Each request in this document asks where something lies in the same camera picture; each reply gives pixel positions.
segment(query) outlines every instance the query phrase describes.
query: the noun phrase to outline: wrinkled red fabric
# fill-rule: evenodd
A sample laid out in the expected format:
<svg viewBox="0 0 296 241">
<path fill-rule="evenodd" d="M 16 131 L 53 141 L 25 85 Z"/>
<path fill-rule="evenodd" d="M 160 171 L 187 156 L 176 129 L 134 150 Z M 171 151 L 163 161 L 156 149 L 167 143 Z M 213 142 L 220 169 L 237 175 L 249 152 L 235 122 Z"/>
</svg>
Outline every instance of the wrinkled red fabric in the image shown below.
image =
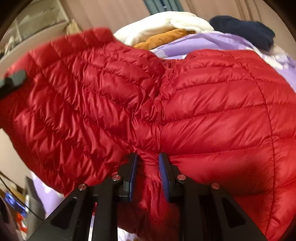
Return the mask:
<svg viewBox="0 0 296 241">
<path fill-rule="evenodd" d="M 145 240 L 177 240 L 179 210 L 165 201 L 163 151 L 183 174 L 218 182 L 276 241 L 296 213 L 296 95 L 252 51 L 200 50 L 162 60 L 107 29 L 30 51 L 7 74 L 28 79 L 0 101 L 0 125 L 26 165 L 68 194 L 139 164 L 133 202 L 118 224 Z"/>
</svg>

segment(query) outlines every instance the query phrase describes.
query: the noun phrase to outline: purple blanket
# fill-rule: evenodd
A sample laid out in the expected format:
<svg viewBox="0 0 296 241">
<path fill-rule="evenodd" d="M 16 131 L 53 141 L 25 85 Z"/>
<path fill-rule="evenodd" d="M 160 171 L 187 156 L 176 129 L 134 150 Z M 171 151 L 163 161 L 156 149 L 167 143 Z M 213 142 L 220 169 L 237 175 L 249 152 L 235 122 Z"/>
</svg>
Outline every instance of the purple blanket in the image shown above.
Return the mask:
<svg viewBox="0 0 296 241">
<path fill-rule="evenodd" d="M 220 32 L 190 34 L 169 44 L 151 50 L 165 59 L 184 59 L 187 54 L 199 49 L 252 50 L 271 65 L 296 91 L 296 62 L 287 54 L 267 55 L 261 53 L 246 39 Z"/>
</svg>

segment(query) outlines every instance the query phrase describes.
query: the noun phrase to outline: metal pin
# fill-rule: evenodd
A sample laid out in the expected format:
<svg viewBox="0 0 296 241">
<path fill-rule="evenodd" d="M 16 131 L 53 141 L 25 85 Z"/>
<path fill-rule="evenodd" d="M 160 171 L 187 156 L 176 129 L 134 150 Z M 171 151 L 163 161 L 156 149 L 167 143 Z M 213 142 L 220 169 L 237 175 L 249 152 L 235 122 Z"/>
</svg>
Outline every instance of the metal pin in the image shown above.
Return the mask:
<svg viewBox="0 0 296 241">
<path fill-rule="evenodd" d="M 184 181 L 184 180 L 186 179 L 186 176 L 183 175 L 183 174 L 179 174 L 179 175 L 177 176 L 177 179 L 180 180 L 180 181 Z"/>
<path fill-rule="evenodd" d="M 80 191 L 82 191 L 82 190 L 85 190 L 87 188 L 87 185 L 86 184 L 80 184 L 79 186 L 78 186 L 78 189 L 80 190 Z"/>
<path fill-rule="evenodd" d="M 120 175 L 117 175 L 117 174 L 116 174 L 116 175 L 113 175 L 113 176 L 112 176 L 112 180 L 113 180 L 113 181 L 119 181 L 120 179 L 121 179 L 121 176 L 120 176 Z"/>
<path fill-rule="evenodd" d="M 220 188 L 220 184 L 219 183 L 212 183 L 212 188 L 219 189 Z"/>
</svg>

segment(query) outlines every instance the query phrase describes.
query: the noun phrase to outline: dark blue cloth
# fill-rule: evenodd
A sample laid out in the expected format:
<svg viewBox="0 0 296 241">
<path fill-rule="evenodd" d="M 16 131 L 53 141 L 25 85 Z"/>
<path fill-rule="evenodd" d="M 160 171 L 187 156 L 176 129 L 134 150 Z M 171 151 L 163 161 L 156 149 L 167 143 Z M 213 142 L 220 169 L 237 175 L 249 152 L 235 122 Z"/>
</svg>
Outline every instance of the dark blue cloth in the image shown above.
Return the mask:
<svg viewBox="0 0 296 241">
<path fill-rule="evenodd" d="M 257 21 L 241 21 L 230 16 L 216 16 L 210 20 L 210 25 L 216 31 L 241 36 L 261 50 L 270 50 L 274 43 L 275 33 Z"/>
</svg>

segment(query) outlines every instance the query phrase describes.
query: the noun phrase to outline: black cable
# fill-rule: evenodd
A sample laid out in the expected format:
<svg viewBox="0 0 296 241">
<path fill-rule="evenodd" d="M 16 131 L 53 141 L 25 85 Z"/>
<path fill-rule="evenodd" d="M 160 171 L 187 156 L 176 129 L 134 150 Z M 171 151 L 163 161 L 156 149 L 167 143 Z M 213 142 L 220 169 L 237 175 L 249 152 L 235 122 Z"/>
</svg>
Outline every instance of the black cable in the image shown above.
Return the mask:
<svg viewBox="0 0 296 241">
<path fill-rule="evenodd" d="M 23 204 L 31 213 L 33 213 L 37 218 L 39 218 L 42 222 L 44 221 L 42 218 L 40 218 L 37 214 L 35 214 L 26 204 L 24 204 L 11 190 L 10 188 L 6 185 L 6 183 L 2 180 L 0 177 L 1 182 L 4 184 L 7 190 L 21 203 Z"/>
</svg>

